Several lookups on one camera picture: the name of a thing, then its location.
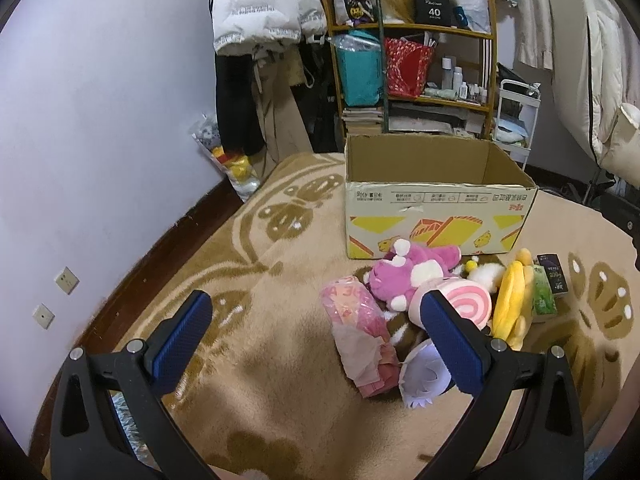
wall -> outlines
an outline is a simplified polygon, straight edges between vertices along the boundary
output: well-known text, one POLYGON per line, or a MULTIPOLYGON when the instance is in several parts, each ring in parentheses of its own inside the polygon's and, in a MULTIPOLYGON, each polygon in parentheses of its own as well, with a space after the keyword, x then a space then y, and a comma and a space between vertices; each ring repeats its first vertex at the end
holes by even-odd
POLYGON ((528 164, 588 182, 596 165, 558 118, 551 85, 552 72, 515 61, 516 14, 517 10, 507 3, 498 3, 498 62, 527 82, 542 83, 542 104, 528 164))
POLYGON ((214 108, 207 3, 22 0, 0 33, 0 413, 23 447, 92 316, 220 181, 186 133, 214 108))

pink stuffed animal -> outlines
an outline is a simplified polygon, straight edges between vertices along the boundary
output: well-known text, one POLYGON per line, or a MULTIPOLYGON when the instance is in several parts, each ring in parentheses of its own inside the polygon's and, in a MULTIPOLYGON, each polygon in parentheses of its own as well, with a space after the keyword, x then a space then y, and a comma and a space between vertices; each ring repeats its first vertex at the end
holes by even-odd
POLYGON ((419 286, 433 278, 452 276, 449 269, 455 267, 460 258, 457 247, 433 250, 401 238, 395 241, 385 259, 377 261, 371 272, 365 274, 364 281, 390 310, 404 312, 419 286))
POLYGON ((409 258, 414 265, 428 262, 429 260, 436 260, 442 267, 445 278, 452 276, 449 271, 459 264, 462 259, 460 247, 456 245, 430 248, 416 242, 410 242, 404 238, 398 238, 398 240, 394 242, 385 259, 390 260, 396 254, 409 258))

blanket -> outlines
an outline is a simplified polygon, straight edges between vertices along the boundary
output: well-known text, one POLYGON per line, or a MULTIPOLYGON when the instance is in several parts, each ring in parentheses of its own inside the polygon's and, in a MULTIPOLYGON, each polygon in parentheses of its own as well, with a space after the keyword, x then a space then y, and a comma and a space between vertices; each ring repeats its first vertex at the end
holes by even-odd
MULTIPOLYGON (((370 266, 347 258, 344 222, 344 157, 286 159, 121 342, 148 336, 194 288, 210 294, 213 322, 163 400, 211 465, 271 480, 412 479, 466 410, 470 397, 456 388, 410 410, 397 391, 363 399, 344 375, 319 291, 370 266)), ((520 247, 557 253, 570 282, 559 315, 533 326, 526 349, 565 348, 587 430, 612 406, 640 350, 636 253, 599 213, 544 192, 520 247)), ((403 320, 391 324, 396 344, 413 334, 403 320)), ((499 452, 519 398, 511 396, 481 464, 499 452)))

baseboard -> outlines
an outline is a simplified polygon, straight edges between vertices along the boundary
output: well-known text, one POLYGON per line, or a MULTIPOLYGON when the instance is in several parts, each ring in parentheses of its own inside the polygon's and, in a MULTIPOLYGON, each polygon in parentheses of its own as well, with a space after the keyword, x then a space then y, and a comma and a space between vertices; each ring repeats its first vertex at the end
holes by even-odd
MULTIPOLYGON (((76 342, 90 354, 111 352, 133 322, 195 251, 242 205, 227 179, 178 220, 113 291, 76 342)), ((42 469, 49 452, 60 372, 45 398, 31 437, 29 458, 42 469)))

white rolling cart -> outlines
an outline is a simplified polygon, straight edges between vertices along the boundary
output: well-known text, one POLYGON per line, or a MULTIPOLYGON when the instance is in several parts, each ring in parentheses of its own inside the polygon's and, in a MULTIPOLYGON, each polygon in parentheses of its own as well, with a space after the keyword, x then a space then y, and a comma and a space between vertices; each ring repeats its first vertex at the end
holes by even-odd
POLYGON ((522 164, 522 169, 527 165, 529 160, 529 154, 531 153, 531 145, 533 144, 533 135, 536 132, 536 124, 538 123, 538 112, 540 111, 540 89, 537 85, 529 85, 521 83, 520 81, 514 81, 512 79, 503 79, 500 83, 500 99, 498 101, 498 115, 495 119, 495 128, 492 131, 492 141, 500 146, 505 152, 509 154, 511 159, 515 162, 522 164), (508 86, 520 86, 526 90, 526 94, 520 94, 511 90, 505 90, 505 85, 508 86), (515 120, 509 117, 508 119, 502 118, 502 102, 504 99, 509 101, 516 101, 524 107, 530 107, 529 110, 523 108, 520 112, 520 117, 515 120), (526 123, 532 123, 531 129, 527 129, 526 123), (522 137, 524 144, 510 144, 498 140, 498 135, 503 136, 504 132, 519 132, 523 134, 522 137))

